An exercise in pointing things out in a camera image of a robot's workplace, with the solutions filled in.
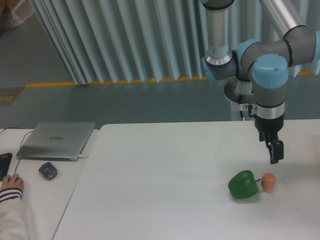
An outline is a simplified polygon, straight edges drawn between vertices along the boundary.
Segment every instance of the person's hand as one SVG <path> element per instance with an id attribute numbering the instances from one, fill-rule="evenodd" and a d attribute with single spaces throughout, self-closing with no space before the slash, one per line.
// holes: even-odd
<path id="1" fill-rule="evenodd" d="M 19 176 L 19 174 L 14 174 L 12 176 L 7 175 L 2 180 L 0 191 L 11 188 L 21 189 L 22 191 L 24 186 L 24 180 Z"/>

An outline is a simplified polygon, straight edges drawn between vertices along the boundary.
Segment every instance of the laptop lid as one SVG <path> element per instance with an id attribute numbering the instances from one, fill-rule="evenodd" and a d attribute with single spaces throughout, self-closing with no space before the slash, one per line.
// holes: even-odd
<path id="1" fill-rule="evenodd" d="M 40 122 L 16 156 L 77 161 L 94 127 L 94 122 Z"/>

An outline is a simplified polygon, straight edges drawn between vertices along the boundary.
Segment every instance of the gray mouse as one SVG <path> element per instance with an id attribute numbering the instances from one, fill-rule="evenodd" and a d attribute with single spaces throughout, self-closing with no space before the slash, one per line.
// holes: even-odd
<path id="1" fill-rule="evenodd" d="M 55 178 L 58 174 L 58 170 L 49 161 L 39 168 L 39 172 L 48 180 Z"/>

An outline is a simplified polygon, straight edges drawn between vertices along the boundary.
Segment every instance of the robotic arm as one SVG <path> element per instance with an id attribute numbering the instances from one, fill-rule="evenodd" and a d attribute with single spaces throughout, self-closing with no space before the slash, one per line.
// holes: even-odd
<path id="1" fill-rule="evenodd" d="M 248 104 L 259 140 L 276 164 L 284 158 L 278 132 L 284 125 L 288 67 L 320 60 L 320 32 L 309 30 L 290 0 L 259 0 L 282 40 L 250 39 L 230 51 L 228 14 L 234 0 L 200 1 L 208 22 L 209 46 L 202 59 L 206 76 L 209 81 L 236 77 L 226 84 L 225 95 Z"/>

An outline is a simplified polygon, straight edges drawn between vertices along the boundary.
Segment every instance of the laptop logo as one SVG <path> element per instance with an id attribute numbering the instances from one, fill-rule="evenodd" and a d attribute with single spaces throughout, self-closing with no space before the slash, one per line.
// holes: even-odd
<path id="1" fill-rule="evenodd" d="M 64 139 L 62 136 L 51 136 L 49 137 L 49 139 L 52 139 L 52 140 L 62 140 Z"/>

